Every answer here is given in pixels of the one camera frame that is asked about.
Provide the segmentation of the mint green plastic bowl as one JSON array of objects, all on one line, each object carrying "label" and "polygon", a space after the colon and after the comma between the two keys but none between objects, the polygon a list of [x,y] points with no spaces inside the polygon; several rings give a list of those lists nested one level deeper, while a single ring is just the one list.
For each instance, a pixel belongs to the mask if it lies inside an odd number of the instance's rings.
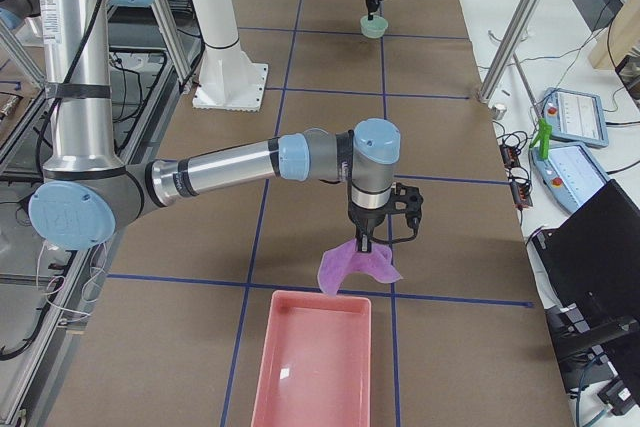
[{"label": "mint green plastic bowl", "polygon": [[360,19],[360,29],[364,37],[369,39],[379,39],[383,37],[388,29],[388,21],[379,15],[363,16]]}]

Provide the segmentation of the purple microfiber cloth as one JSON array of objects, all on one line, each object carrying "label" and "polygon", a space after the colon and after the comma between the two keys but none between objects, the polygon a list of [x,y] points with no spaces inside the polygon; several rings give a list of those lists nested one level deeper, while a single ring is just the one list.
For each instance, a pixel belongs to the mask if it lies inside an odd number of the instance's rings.
[{"label": "purple microfiber cloth", "polygon": [[373,243],[370,252],[357,250],[355,239],[326,251],[317,273],[319,289],[335,296],[351,274],[364,274],[381,284],[395,283],[403,278],[393,265],[391,248]]}]

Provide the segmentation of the pink plastic tray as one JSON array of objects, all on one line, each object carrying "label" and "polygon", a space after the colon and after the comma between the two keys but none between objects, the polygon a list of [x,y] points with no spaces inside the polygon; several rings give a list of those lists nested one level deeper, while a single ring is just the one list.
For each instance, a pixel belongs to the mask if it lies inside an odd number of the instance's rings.
[{"label": "pink plastic tray", "polygon": [[365,297],[274,292],[251,424],[369,426],[371,323]]}]

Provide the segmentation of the blue teach pendant near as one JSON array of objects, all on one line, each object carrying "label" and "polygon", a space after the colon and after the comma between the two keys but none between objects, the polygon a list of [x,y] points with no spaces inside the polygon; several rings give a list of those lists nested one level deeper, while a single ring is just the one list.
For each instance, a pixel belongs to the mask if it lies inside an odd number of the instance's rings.
[{"label": "blue teach pendant near", "polygon": [[538,147],[531,152],[543,184],[569,214],[575,213],[610,180],[583,142],[550,146],[546,159]]}]

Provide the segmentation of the blue teach pendant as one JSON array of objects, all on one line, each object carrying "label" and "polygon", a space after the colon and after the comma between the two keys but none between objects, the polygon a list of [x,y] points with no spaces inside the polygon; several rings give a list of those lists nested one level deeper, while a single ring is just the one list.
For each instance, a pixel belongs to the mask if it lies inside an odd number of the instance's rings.
[{"label": "blue teach pendant", "polygon": [[546,159],[538,147],[531,152],[543,184],[569,214],[575,213],[610,180],[583,142],[550,146]]},{"label": "blue teach pendant", "polygon": [[543,117],[557,141],[580,141],[605,148],[609,138],[601,98],[595,94],[549,88],[543,94]]}]

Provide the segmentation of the black laptop computer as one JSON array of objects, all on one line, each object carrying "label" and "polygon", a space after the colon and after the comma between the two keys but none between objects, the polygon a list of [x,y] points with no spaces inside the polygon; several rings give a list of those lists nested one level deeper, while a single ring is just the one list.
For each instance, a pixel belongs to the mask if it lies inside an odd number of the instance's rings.
[{"label": "black laptop computer", "polygon": [[562,304],[639,317],[639,208],[617,181],[533,245]]}]

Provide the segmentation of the blue teach pendant far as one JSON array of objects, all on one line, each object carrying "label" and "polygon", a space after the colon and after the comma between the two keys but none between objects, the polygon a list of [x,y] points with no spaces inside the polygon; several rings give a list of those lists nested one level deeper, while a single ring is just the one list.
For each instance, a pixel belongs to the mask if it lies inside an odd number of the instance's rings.
[{"label": "blue teach pendant far", "polygon": [[580,141],[605,148],[609,138],[601,98],[595,94],[549,88],[543,94],[543,117],[557,141]]}]

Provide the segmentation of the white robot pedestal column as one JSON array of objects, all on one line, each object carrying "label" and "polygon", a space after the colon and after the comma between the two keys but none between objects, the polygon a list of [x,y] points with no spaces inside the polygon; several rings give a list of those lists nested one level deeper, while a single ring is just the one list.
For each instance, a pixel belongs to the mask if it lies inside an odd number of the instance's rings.
[{"label": "white robot pedestal column", "polygon": [[244,52],[232,0],[192,0],[204,53],[193,105],[200,109],[256,112],[268,76],[266,64]]}]

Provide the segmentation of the aluminium frame post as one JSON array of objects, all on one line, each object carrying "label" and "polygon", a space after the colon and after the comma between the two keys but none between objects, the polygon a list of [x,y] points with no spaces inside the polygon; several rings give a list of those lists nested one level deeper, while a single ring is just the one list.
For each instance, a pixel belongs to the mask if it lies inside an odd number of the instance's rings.
[{"label": "aluminium frame post", "polygon": [[477,97],[481,103],[488,104],[503,77],[509,59],[521,42],[521,36],[528,26],[540,0],[520,0],[509,25],[502,37],[496,54],[489,66]]}]

